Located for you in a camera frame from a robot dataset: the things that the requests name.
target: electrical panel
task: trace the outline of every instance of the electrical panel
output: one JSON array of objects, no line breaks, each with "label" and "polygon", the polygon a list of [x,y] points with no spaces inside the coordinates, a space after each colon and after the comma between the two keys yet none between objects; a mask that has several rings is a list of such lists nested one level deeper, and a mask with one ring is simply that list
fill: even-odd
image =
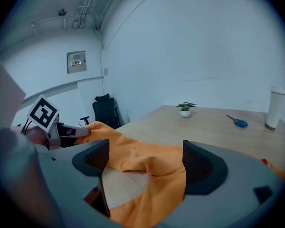
[{"label": "electrical panel", "polygon": [[86,51],[74,51],[67,54],[67,74],[86,71]]}]

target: white bottle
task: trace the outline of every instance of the white bottle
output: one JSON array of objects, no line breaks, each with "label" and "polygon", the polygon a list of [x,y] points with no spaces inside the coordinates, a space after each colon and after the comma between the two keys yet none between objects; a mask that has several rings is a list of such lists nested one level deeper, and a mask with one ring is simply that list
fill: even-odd
[{"label": "white bottle", "polygon": [[285,88],[282,86],[272,86],[269,112],[265,122],[265,127],[274,130],[279,123],[283,102],[285,99]]}]

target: wooden table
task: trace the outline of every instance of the wooden table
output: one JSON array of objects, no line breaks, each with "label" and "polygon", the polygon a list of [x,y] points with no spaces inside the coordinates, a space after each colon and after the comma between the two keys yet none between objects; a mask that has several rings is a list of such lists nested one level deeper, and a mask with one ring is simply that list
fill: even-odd
[{"label": "wooden table", "polygon": [[[226,114],[248,122],[247,128],[234,125]],[[145,143],[182,146],[183,140],[201,142],[266,158],[285,172],[285,123],[271,131],[265,127],[265,113],[213,108],[193,108],[182,118],[175,106],[163,105],[117,131]],[[141,194],[150,176],[141,172],[120,172],[106,167],[103,184],[109,208],[126,203]]]}]

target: potted plant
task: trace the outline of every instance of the potted plant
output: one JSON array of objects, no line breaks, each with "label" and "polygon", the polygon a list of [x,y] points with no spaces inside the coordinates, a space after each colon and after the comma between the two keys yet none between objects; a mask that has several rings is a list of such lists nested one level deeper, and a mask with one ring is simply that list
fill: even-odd
[{"label": "potted plant", "polygon": [[196,107],[196,105],[193,104],[193,103],[184,102],[183,104],[179,104],[179,105],[177,105],[176,107],[177,107],[177,108],[178,108],[178,107],[181,107],[181,109],[180,109],[180,115],[181,115],[182,117],[188,117],[188,116],[190,116],[190,108],[191,108],[191,107]]}]

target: small plant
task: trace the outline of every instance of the small plant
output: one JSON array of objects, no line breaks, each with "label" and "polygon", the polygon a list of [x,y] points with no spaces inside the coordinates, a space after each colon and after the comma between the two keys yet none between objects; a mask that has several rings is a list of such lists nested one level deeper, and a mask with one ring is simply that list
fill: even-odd
[{"label": "small plant", "polygon": [[178,107],[181,107],[181,111],[183,112],[187,112],[190,110],[190,107],[196,107],[196,104],[193,104],[193,103],[189,103],[189,102],[184,102],[183,104],[179,104],[176,106],[177,108]]}]

